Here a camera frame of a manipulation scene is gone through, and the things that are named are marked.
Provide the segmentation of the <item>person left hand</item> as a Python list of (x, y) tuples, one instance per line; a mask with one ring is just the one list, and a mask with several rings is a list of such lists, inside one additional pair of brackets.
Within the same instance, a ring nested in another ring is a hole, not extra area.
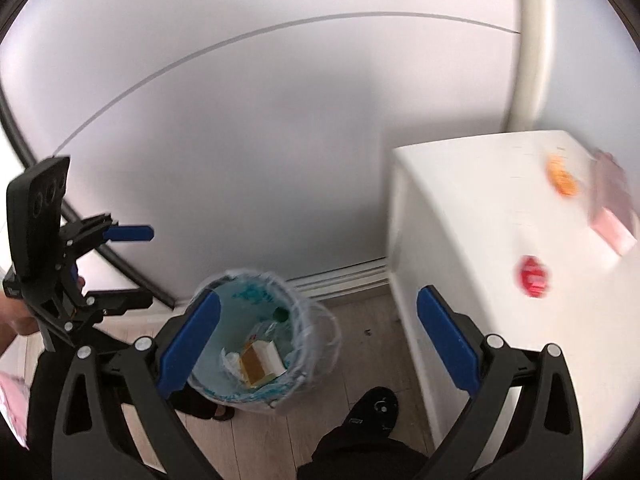
[(30, 336), (38, 332), (38, 322), (24, 301), (9, 298), (0, 292), (0, 356), (17, 336)]

